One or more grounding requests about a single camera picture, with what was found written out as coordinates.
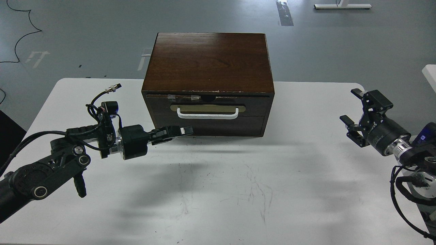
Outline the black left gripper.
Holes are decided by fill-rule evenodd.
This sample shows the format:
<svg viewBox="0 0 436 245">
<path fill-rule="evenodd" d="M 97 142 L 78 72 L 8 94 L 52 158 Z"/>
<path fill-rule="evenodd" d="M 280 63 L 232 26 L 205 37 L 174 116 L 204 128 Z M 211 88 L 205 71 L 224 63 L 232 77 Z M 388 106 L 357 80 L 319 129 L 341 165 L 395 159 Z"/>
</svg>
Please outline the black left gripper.
<svg viewBox="0 0 436 245">
<path fill-rule="evenodd" d="M 166 143 L 175 138 L 193 134 L 193 127 L 166 126 L 154 129 L 151 132 L 144 131 L 141 125 L 121 127 L 118 129 L 121 139 L 121 155 L 124 160 L 145 156 L 148 152 L 147 144 L 152 145 Z"/>
</svg>

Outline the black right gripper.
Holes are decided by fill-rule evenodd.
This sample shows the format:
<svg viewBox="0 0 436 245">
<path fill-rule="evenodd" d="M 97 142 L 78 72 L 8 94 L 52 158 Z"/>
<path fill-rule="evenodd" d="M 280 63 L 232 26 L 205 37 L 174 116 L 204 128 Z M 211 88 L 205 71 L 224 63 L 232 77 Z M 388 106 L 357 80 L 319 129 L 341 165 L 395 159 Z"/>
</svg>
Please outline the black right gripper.
<svg viewBox="0 0 436 245">
<path fill-rule="evenodd" d="M 359 124 L 355 124 L 347 115 L 340 116 L 339 119 L 347 127 L 347 137 L 356 145 L 361 148 L 371 145 L 382 156 L 388 156 L 391 155 L 388 147 L 394 141 L 399 138 L 410 139 L 410 132 L 386 117 L 386 112 L 393 108 L 393 103 L 379 90 L 362 91 L 354 88 L 351 93 L 362 102 L 362 118 Z"/>
</svg>

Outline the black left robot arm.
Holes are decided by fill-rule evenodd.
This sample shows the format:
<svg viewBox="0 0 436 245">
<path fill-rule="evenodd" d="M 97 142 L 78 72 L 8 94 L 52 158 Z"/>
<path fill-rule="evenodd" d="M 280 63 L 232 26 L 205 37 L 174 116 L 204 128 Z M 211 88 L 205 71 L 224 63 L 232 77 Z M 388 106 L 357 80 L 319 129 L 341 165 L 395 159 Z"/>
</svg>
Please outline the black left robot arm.
<svg viewBox="0 0 436 245">
<path fill-rule="evenodd" d="M 145 156 L 148 144 L 157 145 L 172 141 L 185 135 L 192 135 L 192 127 L 165 126 L 149 132 L 141 125 L 123 127 L 115 130 L 112 120 L 118 116 L 119 106 L 116 101 L 102 102 L 99 107 L 95 101 L 104 94 L 113 93 L 121 87 L 113 85 L 99 93 L 87 104 L 89 115 L 97 122 L 87 127 L 70 128 L 66 131 L 42 131 L 25 138 L 13 150 L 4 164 L 1 165 L 1 222 L 33 200 L 47 198 L 63 184 L 73 179 L 79 197 L 86 196 L 83 172 L 91 163 L 86 147 L 100 152 L 101 158 L 120 153 L 124 160 Z M 37 138 L 55 134 L 50 142 L 50 155 L 6 172 L 6 168 L 17 154 Z"/>
</svg>

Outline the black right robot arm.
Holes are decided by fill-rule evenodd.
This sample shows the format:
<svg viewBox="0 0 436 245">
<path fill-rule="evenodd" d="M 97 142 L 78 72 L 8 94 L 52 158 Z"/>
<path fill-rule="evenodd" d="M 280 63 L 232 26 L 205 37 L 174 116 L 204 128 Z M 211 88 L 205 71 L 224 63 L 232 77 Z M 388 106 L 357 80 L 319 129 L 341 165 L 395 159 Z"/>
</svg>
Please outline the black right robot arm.
<svg viewBox="0 0 436 245">
<path fill-rule="evenodd" d="M 423 237 L 435 240 L 432 235 L 413 225 L 401 211 L 396 199 L 399 191 L 410 202 L 435 206 L 435 123 L 424 126 L 411 140 L 411 133 L 386 116 L 393 103 L 380 91 L 351 90 L 362 103 L 363 114 L 355 124 L 348 116 L 340 116 L 347 127 L 347 137 L 360 147 L 372 146 L 380 155 L 393 155 L 398 162 L 391 171 L 390 195 L 400 217 Z"/>
</svg>

